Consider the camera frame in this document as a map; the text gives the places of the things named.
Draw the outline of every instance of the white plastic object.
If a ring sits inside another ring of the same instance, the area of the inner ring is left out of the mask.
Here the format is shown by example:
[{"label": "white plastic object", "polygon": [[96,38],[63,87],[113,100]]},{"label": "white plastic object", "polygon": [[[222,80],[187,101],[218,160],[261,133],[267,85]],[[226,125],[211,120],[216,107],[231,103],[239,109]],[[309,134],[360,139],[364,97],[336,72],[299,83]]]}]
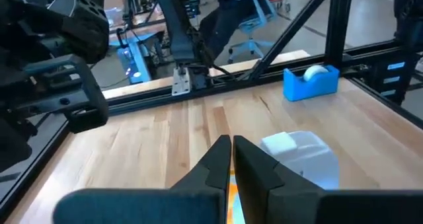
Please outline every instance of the white plastic object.
[{"label": "white plastic object", "polygon": [[260,147],[281,164],[321,188],[339,188],[338,158],[313,132],[277,133],[263,138]]},{"label": "white plastic object", "polygon": [[327,73],[328,70],[323,67],[322,65],[312,65],[310,68],[308,68],[303,76],[304,81],[309,81],[313,76],[315,76],[318,73]]}]

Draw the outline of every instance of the person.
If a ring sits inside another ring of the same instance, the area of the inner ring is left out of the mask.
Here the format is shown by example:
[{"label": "person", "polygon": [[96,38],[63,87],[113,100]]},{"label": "person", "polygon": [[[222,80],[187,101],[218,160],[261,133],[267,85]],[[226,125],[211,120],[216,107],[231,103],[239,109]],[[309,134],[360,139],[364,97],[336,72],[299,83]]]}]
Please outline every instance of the person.
[{"label": "person", "polygon": [[218,0],[219,7],[200,22],[199,31],[215,59],[224,49],[239,24],[254,14],[252,0]]}]

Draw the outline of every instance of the tape roll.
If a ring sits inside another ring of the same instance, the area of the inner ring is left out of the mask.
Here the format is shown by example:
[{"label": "tape roll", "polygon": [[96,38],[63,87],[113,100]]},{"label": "tape roll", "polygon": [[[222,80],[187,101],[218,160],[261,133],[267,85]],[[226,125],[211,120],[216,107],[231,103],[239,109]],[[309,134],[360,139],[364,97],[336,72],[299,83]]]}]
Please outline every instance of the tape roll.
[{"label": "tape roll", "polygon": [[313,65],[305,71],[303,78],[305,81],[309,81],[316,74],[327,73],[327,72],[328,70],[324,68],[322,65]]}]

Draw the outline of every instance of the blue office chair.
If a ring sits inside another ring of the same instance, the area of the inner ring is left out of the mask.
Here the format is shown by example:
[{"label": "blue office chair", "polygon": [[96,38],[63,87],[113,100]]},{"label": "blue office chair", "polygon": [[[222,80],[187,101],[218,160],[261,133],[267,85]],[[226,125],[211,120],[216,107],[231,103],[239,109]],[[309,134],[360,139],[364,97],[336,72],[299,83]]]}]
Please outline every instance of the blue office chair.
[{"label": "blue office chair", "polygon": [[228,63],[233,63],[233,58],[245,51],[250,51],[251,54],[258,54],[260,58],[263,58],[263,52],[259,46],[270,47],[273,42],[265,42],[254,40],[252,33],[257,28],[262,28],[268,24],[272,19],[276,18],[276,10],[270,0],[253,0],[256,6],[256,13],[251,17],[246,18],[240,25],[239,30],[248,34],[249,39],[246,42],[232,45],[229,48],[229,60]]}]

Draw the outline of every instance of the blue tape dispenser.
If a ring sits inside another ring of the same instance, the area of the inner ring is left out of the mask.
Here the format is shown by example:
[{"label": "blue tape dispenser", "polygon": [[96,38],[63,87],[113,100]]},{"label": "blue tape dispenser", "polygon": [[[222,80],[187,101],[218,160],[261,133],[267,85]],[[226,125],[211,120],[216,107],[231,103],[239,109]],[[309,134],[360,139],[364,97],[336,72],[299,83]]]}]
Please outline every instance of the blue tape dispenser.
[{"label": "blue tape dispenser", "polygon": [[284,96],[293,102],[335,93],[338,90],[338,78],[339,70],[331,65],[313,65],[300,77],[284,69]]}]

